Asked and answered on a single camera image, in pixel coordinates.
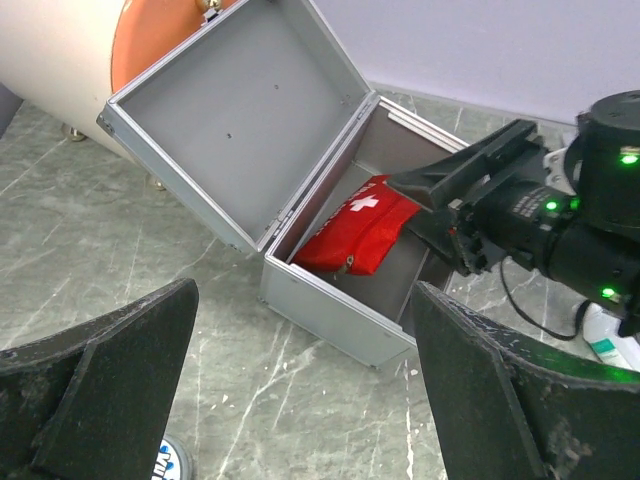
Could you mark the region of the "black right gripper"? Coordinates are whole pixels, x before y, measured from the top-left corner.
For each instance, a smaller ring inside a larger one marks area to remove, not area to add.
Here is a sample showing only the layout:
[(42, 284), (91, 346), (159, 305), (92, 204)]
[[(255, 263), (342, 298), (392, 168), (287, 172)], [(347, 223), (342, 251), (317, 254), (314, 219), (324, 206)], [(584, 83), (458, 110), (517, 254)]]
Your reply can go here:
[[(437, 210), (541, 149), (538, 125), (516, 119), (436, 163), (391, 175), (387, 186), (426, 210)], [(509, 256), (550, 277), (554, 249), (575, 219), (575, 197), (512, 179), (473, 201), (449, 206), (447, 214), (415, 214), (405, 227), (458, 273), (480, 274)]]

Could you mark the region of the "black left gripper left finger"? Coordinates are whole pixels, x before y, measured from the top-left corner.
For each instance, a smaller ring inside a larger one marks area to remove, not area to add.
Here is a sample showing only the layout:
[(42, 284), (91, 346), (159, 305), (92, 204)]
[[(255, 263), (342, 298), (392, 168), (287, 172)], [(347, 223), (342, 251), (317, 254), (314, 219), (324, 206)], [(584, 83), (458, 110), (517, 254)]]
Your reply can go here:
[(150, 479), (198, 303), (180, 278), (2, 350), (2, 478)]

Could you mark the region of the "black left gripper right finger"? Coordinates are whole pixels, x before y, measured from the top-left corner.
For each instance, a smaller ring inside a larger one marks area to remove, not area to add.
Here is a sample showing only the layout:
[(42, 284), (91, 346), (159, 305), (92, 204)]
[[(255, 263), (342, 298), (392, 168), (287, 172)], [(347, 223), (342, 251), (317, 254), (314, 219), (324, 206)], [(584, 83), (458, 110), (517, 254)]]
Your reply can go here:
[(639, 375), (498, 324), (426, 282), (411, 309), (451, 479), (635, 479)]

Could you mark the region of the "red first aid pouch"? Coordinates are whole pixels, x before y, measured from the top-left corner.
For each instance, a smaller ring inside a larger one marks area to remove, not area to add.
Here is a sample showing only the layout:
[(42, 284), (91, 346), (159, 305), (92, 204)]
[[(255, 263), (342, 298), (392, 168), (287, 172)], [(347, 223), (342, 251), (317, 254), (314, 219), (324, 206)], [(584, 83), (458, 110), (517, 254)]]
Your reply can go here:
[(385, 175), (370, 177), (296, 252), (292, 262), (320, 272), (371, 276), (397, 242), (404, 225), (420, 210), (386, 185)]

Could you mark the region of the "small white plastic bottle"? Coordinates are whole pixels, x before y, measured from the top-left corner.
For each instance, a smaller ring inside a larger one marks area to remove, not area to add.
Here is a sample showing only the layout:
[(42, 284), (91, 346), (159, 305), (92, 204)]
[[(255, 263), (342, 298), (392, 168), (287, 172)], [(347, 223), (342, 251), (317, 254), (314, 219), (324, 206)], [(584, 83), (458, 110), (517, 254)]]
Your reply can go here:
[(591, 303), (583, 318), (583, 338), (605, 364), (639, 371), (639, 342), (634, 336), (620, 337), (620, 320)]

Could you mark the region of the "grey metal case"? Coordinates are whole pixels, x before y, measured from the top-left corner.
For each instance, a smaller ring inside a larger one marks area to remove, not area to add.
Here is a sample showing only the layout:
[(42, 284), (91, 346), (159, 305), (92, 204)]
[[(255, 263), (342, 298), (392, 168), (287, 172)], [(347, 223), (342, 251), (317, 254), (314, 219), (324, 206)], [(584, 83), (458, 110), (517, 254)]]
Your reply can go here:
[(450, 269), (410, 233), (370, 277), (295, 253), (376, 174), (464, 142), (374, 91), (311, 1), (240, 1), (113, 95), (97, 123), (216, 236), (263, 258), (260, 297), (360, 363), (417, 352), (409, 298)]

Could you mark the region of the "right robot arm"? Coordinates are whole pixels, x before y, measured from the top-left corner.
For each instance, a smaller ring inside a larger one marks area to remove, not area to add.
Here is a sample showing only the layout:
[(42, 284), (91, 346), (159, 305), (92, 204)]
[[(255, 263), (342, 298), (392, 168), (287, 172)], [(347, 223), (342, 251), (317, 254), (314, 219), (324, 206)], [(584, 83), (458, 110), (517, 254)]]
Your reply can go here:
[(450, 156), (391, 175), (418, 204), (409, 229), (450, 268), (482, 274), (513, 260), (639, 331), (639, 94), (602, 98), (563, 150), (516, 119)]

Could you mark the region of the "white round jar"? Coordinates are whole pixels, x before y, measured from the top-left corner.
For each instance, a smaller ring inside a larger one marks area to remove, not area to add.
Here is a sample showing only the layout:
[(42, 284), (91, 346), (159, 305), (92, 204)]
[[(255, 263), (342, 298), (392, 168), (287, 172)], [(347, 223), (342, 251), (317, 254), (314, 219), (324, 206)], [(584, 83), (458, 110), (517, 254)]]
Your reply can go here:
[(151, 480), (193, 480), (193, 460), (184, 445), (165, 435), (160, 443)]

